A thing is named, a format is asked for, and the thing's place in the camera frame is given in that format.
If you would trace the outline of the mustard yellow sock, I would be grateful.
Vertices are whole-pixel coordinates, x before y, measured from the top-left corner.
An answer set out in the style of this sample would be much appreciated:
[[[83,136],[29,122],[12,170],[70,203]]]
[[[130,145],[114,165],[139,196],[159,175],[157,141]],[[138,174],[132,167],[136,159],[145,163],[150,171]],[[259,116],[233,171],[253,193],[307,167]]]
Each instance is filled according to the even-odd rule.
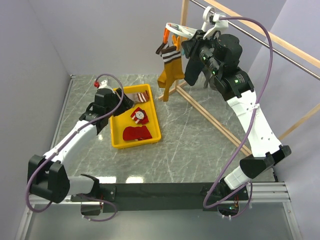
[[[164,63],[164,69],[157,79],[157,84],[160,88],[165,88],[165,76],[172,76],[178,78],[178,80],[185,77],[182,69],[182,56],[181,52],[176,48],[170,47],[169,49],[163,49],[160,56]]]
[[[174,76],[166,75],[164,77],[164,92],[163,92],[163,102],[167,102],[169,100],[169,91],[174,82],[178,80],[178,78]]]

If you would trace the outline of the white round clip hanger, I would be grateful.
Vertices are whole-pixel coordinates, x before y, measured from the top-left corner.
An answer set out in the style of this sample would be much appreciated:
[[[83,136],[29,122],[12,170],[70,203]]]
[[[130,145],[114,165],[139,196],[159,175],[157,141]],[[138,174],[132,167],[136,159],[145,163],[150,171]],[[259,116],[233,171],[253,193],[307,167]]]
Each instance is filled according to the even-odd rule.
[[[211,12],[215,12],[215,8],[213,6],[206,7],[203,12],[203,15],[202,15],[203,24],[202,24],[201,30],[204,32],[206,31],[207,27],[210,25],[210,16],[212,15]],[[195,28],[167,22],[164,28],[162,45],[164,47],[169,46],[170,34],[173,34],[176,38],[180,37],[180,39],[183,41],[183,40],[188,40],[192,38],[193,35],[196,33],[196,31],[197,29]]]

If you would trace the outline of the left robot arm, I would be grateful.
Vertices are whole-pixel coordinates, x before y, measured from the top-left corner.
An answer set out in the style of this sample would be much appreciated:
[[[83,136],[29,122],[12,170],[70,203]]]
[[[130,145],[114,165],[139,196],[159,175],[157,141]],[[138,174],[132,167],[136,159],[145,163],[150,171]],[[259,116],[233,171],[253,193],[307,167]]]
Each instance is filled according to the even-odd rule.
[[[119,116],[132,107],[133,102],[121,88],[99,88],[94,101],[79,117],[74,128],[54,148],[29,160],[27,194],[53,203],[79,194],[88,201],[96,200],[101,194],[100,181],[87,174],[69,176],[69,165],[78,152],[107,126],[110,117]]]

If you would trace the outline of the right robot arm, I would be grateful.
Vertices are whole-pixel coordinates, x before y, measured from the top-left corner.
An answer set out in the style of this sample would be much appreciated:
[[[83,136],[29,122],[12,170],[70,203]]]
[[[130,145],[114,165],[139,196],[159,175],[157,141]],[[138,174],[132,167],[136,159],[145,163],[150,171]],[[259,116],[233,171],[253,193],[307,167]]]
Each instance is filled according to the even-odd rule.
[[[239,39],[219,31],[217,34],[206,38],[206,32],[197,30],[181,47],[188,59],[185,81],[193,86],[201,73],[206,74],[207,84],[232,108],[251,146],[251,154],[227,176],[220,176],[205,197],[230,200],[237,189],[288,157],[292,150],[273,133],[249,75],[238,66],[243,51]]]

